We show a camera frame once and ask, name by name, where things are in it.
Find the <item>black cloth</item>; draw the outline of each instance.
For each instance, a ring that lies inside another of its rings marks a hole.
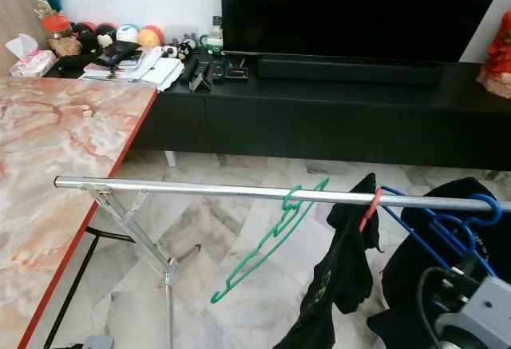
[[[374,193],[371,173],[351,191]],[[327,255],[314,267],[314,279],[300,305],[300,316],[275,349],[325,349],[335,343],[332,304],[342,313],[355,311],[370,295],[373,278],[365,249],[378,247],[378,214],[367,221],[363,234],[360,221],[369,207],[336,204],[327,222],[335,228]]]
[[[474,193],[483,193],[493,197],[491,192],[472,177],[444,184],[425,196],[467,198]],[[445,212],[434,210],[435,213],[449,213],[461,220],[476,216],[481,220],[491,218],[489,212]],[[449,265],[460,264],[460,257],[441,240],[428,226],[430,217],[421,209],[405,208],[401,218],[407,222],[428,244],[447,261]],[[492,265],[495,272],[504,281],[511,281],[511,265],[507,246],[511,233],[511,215],[504,213],[502,220],[490,227],[472,225],[476,234],[477,250]],[[390,309],[370,317],[369,328],[379,335],[386,349],[429,349],[430,340],[418,318],[415,292],[418,280],[424,270],[438,266],[437,261],[412,237],[408,236],[392,255],[382,276],[383,294]],[[482,280],[485,270],[479,264],[472,274]],[[425,287],[424,299],[435,292],[432,287]],[[432,303],[425,303],[426,315],[432,323],[443,311]]]

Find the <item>white ball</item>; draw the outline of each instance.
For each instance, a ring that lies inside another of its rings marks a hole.
[[[124,24],[117,30],[116,36],[117,40],[136,43],[138,40],[138,30],[134,26]]]

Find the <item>tissue box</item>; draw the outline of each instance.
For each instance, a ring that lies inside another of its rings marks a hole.
[[[10,67],[10,76],[44,76],[57,61],[52,51],[35,50]]]

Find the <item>marble table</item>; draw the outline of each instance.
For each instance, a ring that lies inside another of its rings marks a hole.
[[[0,347],[25,347],[96,206],[57,175],[112,176],[146,84],[0,77]]]

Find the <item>television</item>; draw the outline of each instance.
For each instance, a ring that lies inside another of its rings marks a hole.
[[[492,0],[222,0],[224,50],[459,61]]]

